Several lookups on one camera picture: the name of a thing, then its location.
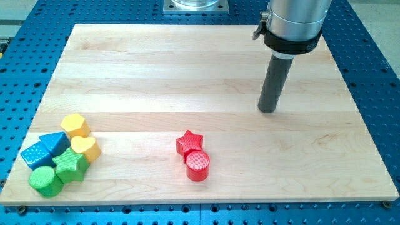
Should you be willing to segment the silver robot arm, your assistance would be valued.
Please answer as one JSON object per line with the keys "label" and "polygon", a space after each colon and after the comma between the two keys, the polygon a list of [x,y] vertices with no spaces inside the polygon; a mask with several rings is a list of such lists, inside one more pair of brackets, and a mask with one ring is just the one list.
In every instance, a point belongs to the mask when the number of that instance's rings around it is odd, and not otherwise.
{"label": "silver robot arm", "polygon": [[279,59],[309,53],[319,42],[330,5],[331,0],[270,0],[252,38],[263,36]]}

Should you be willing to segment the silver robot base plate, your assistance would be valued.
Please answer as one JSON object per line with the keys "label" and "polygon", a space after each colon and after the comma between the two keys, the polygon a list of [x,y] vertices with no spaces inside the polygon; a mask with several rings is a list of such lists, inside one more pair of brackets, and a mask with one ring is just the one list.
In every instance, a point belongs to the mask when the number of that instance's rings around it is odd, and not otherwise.
{"label": "silver robot base plate", "polygon": [[229,12],[228,0],[164,0],[163,12],[178,13],[208,13]]}

